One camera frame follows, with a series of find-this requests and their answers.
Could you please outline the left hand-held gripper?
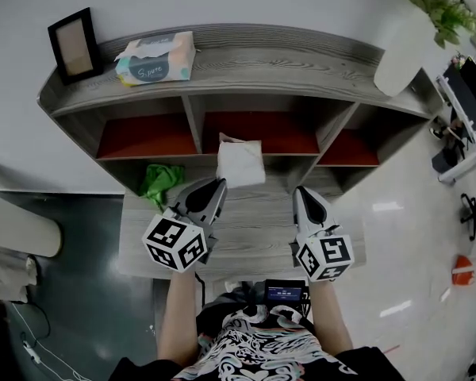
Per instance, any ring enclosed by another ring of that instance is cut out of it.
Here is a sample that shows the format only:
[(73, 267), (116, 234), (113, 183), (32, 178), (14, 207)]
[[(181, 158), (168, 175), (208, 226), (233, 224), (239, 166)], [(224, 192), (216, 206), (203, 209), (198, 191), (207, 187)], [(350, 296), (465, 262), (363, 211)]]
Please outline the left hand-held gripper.
[(217, 243), (211, 225), (220, 217), (226, 196), (226, 179), (200, 179), (183, 189), (173, 209), (156, 214), (142, 236), (152, 260), (176, 272), (205, 264)]

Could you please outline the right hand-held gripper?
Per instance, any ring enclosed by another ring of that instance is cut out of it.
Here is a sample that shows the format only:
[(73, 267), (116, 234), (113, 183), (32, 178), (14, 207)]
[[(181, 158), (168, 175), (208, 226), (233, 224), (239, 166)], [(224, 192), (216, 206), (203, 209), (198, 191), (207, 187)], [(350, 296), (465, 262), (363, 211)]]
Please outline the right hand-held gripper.
[(293, 206), (297, 224), (290, 243), (293, 266), (303, 270), (311, 283), (334, 281), (355, 262), (350, 236), (340, 232), (331, 204), (316, 191), (298, 186)]

